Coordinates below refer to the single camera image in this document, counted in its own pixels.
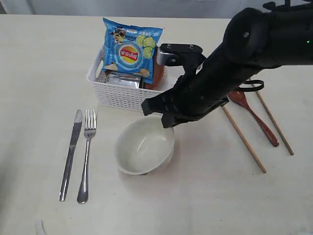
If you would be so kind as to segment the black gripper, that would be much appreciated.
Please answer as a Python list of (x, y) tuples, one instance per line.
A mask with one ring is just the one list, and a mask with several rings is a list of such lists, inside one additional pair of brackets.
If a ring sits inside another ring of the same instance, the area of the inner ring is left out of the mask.
[(172, 88), (141, 104), (144, 115), (163, 115), (163, 128), (203, 118), (227, 103), (228, 93), (257, 73), (256, 65), (228, 60), (222, 44), (197, 67), (183, 69)]

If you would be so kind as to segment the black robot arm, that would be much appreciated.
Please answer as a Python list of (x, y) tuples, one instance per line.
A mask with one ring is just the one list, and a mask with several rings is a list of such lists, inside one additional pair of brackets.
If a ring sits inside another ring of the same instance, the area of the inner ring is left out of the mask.
[(164, 128), (197, 121), (228, 102), (231, 91), (251, 84), (265, 69), (313, 63), (313, 3), (267, 2), (265, 12), (245, 8), (226, 27), (221, 44), (209, 55), (193, 44), (162, 44), (157, 63), (181, 66), (175, 85), (142, 102), (143, 114), (162, 114)]

